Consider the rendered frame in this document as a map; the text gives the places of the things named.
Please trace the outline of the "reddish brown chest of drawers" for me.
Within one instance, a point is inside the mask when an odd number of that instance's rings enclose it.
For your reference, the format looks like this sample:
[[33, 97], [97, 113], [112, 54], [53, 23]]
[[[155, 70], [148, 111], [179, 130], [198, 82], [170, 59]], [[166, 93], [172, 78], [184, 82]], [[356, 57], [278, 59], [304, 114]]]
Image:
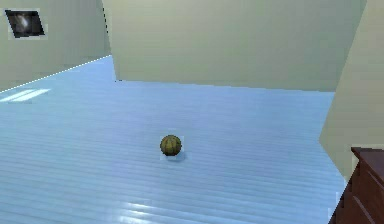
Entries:
[[384, 224], [384, 150], [351, 151], [358, 163], [328, 224]]

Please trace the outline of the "olive brown ball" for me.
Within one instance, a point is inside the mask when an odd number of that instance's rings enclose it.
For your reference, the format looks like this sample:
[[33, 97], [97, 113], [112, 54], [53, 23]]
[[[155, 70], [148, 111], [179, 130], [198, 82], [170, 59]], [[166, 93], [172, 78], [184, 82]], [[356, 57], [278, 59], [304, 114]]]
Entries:
[[160, 142], [160, 150], [166, 156], [176, 156], [182, 149], [182, 143], [179, 137], [167, 135]]

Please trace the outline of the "dark framed wall picture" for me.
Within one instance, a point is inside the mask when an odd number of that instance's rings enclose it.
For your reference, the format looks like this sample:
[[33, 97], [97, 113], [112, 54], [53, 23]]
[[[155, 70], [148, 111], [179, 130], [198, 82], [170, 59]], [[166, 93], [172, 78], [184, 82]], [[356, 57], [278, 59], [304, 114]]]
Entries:
[[43, 36], [45, 34], [37, 11], [7, 9], [5, 14], [15, 38]]

